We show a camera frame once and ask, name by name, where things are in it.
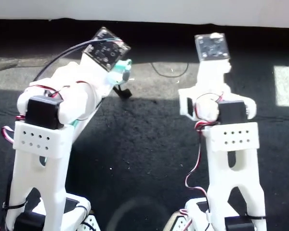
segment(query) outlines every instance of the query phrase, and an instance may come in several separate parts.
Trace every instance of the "dark carpet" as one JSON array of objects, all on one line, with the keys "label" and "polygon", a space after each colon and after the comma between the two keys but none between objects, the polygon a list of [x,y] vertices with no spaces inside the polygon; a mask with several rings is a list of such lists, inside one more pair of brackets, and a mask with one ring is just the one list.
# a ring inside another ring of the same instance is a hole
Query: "dark carpet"
[{"label": "dark carpet", "polygon": [[[21,90],[47,60],[89,39],[100,26],[124,39],[132,51],[133,96],[107,98],[75,142],[66,189],[87,197],[104,231],[161,231],[189,198],[202,196],[184,187],[197,153],[194,123],[179,116],[179,88],[195,84],[195,34],[224,32],[232,56],[226,82],[233,92],[258,105],[260,179],[269,231],[289,231],[289,30],[141,23],[0,21],[0,128],[13,127]],[[53,70],[79,54],[55,65]],[[180,75],[189,63],[188,70]],[[0,208],[12,146],[0,135]],[[206,156],[192,177],[207,188]],[[234,190],[230,199],[245,205]]]}]

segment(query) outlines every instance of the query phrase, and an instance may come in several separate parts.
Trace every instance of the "black wire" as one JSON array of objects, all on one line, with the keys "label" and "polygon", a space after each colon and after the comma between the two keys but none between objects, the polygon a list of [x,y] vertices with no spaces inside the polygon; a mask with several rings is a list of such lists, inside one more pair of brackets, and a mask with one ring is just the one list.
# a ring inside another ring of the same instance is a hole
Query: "black wire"
[{"label": "black wire", "polygon": [[76,208],[83,208],[84,210],[86,210],[86,217],[85,217],[85,219],[82,221],[81,224],[89,227],[89,230],[96,231],[96,229],[93,228],[92,225],[90,225],[89,223],[85,222],[85,220],[87,219],[87,217],[90,215],[89,212],[88,212],[88,210],[87,210],[87,208],[86,208],[85,206],[83,206],[83,205],[76,206]]},{"label": "black wire", "polygon": [[85,225],[85,226],[88,226],[88,227],[89,227],[89,230],[96,231],[96,229],[93,228],[93,226],[90,225],[89,223],[87,223],[87,222],[82,222],[82,224]]},{"label": "black wire", "polygon": [[68,48],[67,50],[65,50],[64,52],[62,52],[61,54],[59,54],[59,55],[57,55],[54,59],[52,59],[47,65],[45,65],[41,70],[40,70],[40,72],[37,74],[37,76],[33,79],[33,82],[34,81],[37,81],[40,77],[41,77],[41,75],[54,63],[54,62],[56,62],[58,59],[60,59],[60,58],[62,58],[62,57],[65,57],[65,56],[67,56],[67,55],[69,55],[69,54],[71,54],[71,53],[73,53],[73,52],[75,52],[75,51],[78,51],[78,50],[80,50],[80,49],[82,49],[82,48],[85,48],[85,47],[87,47],[88,45],[90,45],[90,44],[92,44],[92,43],[96,43],[96,42],[110,42],[110,41],[116,41],[116,40],[118,40],[119,38],[112,38],[112,39],[109,39],[109,38],[107,38],[107,39],[96,39],[96,40],[94,40],[94,39],[92,39],[92,40],[88,40],[88,41],[86,41],[86,42],[83,42],[83,43],[80,43],[80,44],[77,44],[77,45],[75,45],[75,46],[73,46],[73,47],[70,47],[70,48]]},{"label": "black wire", "polygon": [[85,206],[83,206],[83,205],[76,206],[76,208],[83,208],[86,211],[86,218],[85,219],[87,219],[87,217],[89,215],[89,212],[88,212],[87,208]]},{"label": "black wire", "polygon": [[209,227],[210,227],[210,223],[208,224],[208,226],[206,227],[204,231],[207,231]]},{"label": "black wire", "polygon": [[155,66],[153,65],[153,63],[151,63],[151,66],[152,66],[152,68],[155,70],[155,72],[156,72],[159,76],[163,76],[163,77],[166,77],[166,78],[177,78],[177,77],[181,77],[182,75],[184,75],[184,74],[187,72],[187,70],[188,70],[188,68],[189,68],[189,63],[187,63],[186,69],[185,69],[181,74],[179,74],[179,75],[177,75],[177,76],[167,76],[167,75],[163,75],[163,74],[161,74],[161,73],[155,68]]}]

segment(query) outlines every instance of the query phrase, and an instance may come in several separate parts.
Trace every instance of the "white bracket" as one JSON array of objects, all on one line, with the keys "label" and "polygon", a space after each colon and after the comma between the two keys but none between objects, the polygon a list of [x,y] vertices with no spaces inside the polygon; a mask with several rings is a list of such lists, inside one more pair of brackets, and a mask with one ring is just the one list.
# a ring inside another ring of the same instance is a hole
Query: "white bracket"
[{"label": "white bracket", "polygon": [[216,125],[207,130],[207,145],[213,152],[258,149],[258,124]]},{"label": "white bracket", "polygon": [[[44,231],[61,230],[66,203],[66,173],[73,141],[74,127],[51,130],[16,121],[16,150],[9,206],[21,205],[33,188],[43,198],[46,218]],[[47,157],[42,165],[39,157]],[[24,207],[8,210],[6,225],[14,229],[16,218]]]},{"label": "white bracket", "polygon": [[[80,224],[86,218],[87,211],[90,212],[91,204],[84,197],[72,195],[69,193],[66,194],[66,197],[78,201],[79,203],[76,205],[76,208],[74,208],[72,211],[64,213],[60,231],[75,231],[75,230],[81,231],[83,225]],[[41,215],[46,215],[46,210],[42,199],[40,199],[40,203],[32,210],[32,212]],[[94,224],[94,227],[96,228],[96,231],[100,231],[99,229],[97,229],[98,227],[97,224]]]},{"label": "white bracket", "polygon": [[[210,185],[208,200],[215,231],[225,230],[228,199],[238,187],[253,217],[265,216],[263,189],[259,182],[257,123],[219,125],[205,128]],[[228,164],[228,152],[236,152],[236,163]],[[258,231],[266,231],[266,220],[252,220]]]}]

